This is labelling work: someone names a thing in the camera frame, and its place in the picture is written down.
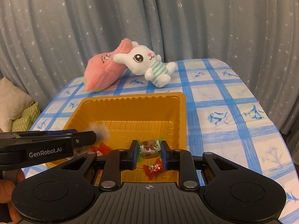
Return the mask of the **person's left hand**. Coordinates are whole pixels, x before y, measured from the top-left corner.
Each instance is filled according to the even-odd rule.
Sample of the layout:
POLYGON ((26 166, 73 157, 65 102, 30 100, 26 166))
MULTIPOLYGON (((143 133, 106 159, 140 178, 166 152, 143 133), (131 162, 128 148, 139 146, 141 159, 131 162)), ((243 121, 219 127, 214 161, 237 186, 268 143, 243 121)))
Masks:
POLYGON ((22 169, 19 169, 16 175, 16 183, 10 180, 1 180, 1 223, 19 223, 20 217, 12 204, 12 193, 21 181, 25 180, 22 169))

